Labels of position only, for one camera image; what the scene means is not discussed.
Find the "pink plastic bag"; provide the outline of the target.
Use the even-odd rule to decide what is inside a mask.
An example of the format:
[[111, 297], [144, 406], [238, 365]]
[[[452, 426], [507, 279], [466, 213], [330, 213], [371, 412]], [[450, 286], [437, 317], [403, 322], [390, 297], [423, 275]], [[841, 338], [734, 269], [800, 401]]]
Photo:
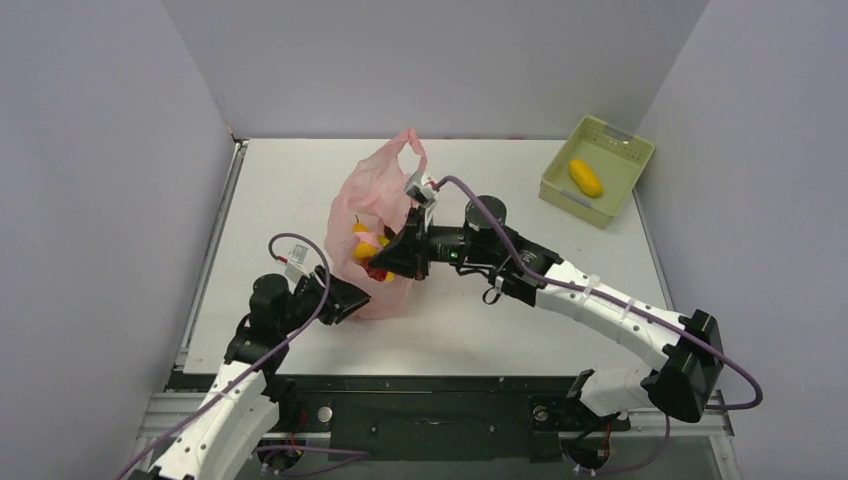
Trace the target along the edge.
[[362, 262], [352, 258], [359, 243], [352, 233], [355, 217], [366, 224], [382, 223], [397, 233], [405, 224], [413, 201], [404, 193], [409, 177], [399, 162], [399, 155], [410, 147], [418, 157], [419, 170], [428, 163], [427, 154], [417, 132], [407, 129], [389, 140], [369, 157], [360, 160], [331, 202], [324, 249], [332, 262], [332, 274], [364, 290], [371, 301], [356, 316], [381, 320], [402, 313], [412, 281], [395, 276], [390, 282], [369, 278]]

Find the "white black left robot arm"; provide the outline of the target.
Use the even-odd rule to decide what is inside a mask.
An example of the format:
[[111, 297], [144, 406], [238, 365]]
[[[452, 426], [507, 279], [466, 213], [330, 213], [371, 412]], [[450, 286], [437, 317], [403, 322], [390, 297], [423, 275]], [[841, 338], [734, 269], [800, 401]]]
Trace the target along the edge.
[[170, 446], [131, 479], [232, 479], [272, 428], [298, 416], [294, 384], [277, 372], [296, 333], [314, 321], [334, 325], [371, 297], [324, 267], [296, 274], [291, 283], [267, 274], [253, 284], [248, 313], [239, 322], [200, 406], [176, 430]]

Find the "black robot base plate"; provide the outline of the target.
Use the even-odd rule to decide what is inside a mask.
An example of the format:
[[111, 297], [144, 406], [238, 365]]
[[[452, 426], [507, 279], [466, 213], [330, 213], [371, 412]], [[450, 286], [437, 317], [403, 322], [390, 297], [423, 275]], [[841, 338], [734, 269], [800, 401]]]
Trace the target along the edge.
[[607, 429], [572, 376], [291, 375], [298, 412], [268, 433], [329, 441], [374, 461], [556, 462], [572, 436]]

